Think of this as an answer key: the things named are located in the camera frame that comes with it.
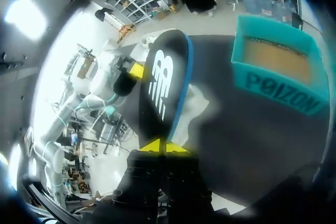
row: yellow marker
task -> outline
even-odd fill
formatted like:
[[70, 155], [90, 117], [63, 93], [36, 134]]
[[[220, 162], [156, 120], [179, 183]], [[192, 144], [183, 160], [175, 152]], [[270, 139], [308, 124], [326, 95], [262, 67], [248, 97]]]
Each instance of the yellow marker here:
[[167, 152], [187, 152], [187, 150], [185, 150], [184, 148], [174, 143], [168, 143], [166, 145], [166, 151]]
[[[155, 140], [154, 142], [142, 147], [140, 149], [140, 152], [159, 152], [160, 150], [160, 139]], [[186, 149], [178, 146], [177, 144], [174, 143], [168, 143], [166, 145], [166, 152], [188, 152]]]
[[155, 140], [154, 142], [142, 147], [139, 151], [140, 152], [159, 152], [160, 149], [160, 139]]
[[143, 76], [143, 66], [139, 63], [135, 63], [131, 68], [130, 75], [142, 79]]

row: cable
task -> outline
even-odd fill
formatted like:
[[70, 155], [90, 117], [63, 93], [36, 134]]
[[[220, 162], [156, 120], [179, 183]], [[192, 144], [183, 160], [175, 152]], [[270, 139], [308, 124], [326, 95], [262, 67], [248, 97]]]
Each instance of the cable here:
[[126, 149], [126, 148], [124, 148], [124, 147], [122, 147], [122, 146], [120, 146], [120, 145], [118, 145], [118, 144], [100, 143], [100, 142], [97, 141], [97, 140], [91, 140], [91, 139], [87, 139], [87, 138], [84, 138], [84, 137], [81, 137], [81, 139], [84, 140], [84, 141], [93, 142], [93, 143], [98, 143], [98, 144], [107, 144], [107, 145], [117, 146], [117, 147], [123, 149], [124, 151], [127, 151], [128, 153], [131, 153], [128, 149]]
[[133, 136], [135, 137], [135, 132], [134, 132], [134, 130], [131, 129], [131, 131], [132, 131], [132, 133], [130, 134], [130, 136], [129, 136], [127, 139], [124, 139], [123, 141], [120, 140], [120, 142], [125, 143], [125, 142], [127, 142], [128, 140], [130, 140]]

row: box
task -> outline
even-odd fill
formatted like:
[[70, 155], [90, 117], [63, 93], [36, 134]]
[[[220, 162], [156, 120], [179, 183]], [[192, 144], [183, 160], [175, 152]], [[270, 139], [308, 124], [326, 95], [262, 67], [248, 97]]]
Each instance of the box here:
[[320, 51], [306, 33], [269, 18], [240, 15], [231, 63], [235, 85], [310, 115], [329, 105]]

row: new balance logo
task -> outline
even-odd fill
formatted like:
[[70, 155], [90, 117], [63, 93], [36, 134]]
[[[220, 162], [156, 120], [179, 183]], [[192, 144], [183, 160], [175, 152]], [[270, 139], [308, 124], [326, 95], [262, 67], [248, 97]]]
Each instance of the new balance logo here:
[[173, 60], [170, 56], [164, 56], [163, 51], [156, 52], [152, 76], [155, 81], [149, 83], [148, 94], [152, 95], [152, 101], [155, 102], [155, 107], [158, 109], [161, 120], [164, 120], [166, 106], [162, 98], [167, 98], [169, 88], [173, 77]]

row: ceiling light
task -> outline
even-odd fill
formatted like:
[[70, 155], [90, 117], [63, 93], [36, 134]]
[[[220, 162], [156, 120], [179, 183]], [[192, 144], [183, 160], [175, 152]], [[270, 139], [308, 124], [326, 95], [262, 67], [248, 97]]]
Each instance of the ceiling light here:
[[38, 40], [47, 28], [47, 22], [32, 0], [17, 0], [9, 7], [5, 21], [13, 24], [31, 40]]
[[35, 158], [29, 162], [28, 173], [31, 177], [36, 177], [37, 175], [37, 163]]
[[9, 182], [11, 186], [16, 190], [17, 189], [17, 173], [19, 170], [20, 159], [21, 159], [21, 147], [20, 144], [14, 145], [12, 152], [9, 157]]
[[2, 153], [0, 153], [0, 163], [8, 166], [8, 161], [7, 161], [6, 157]]

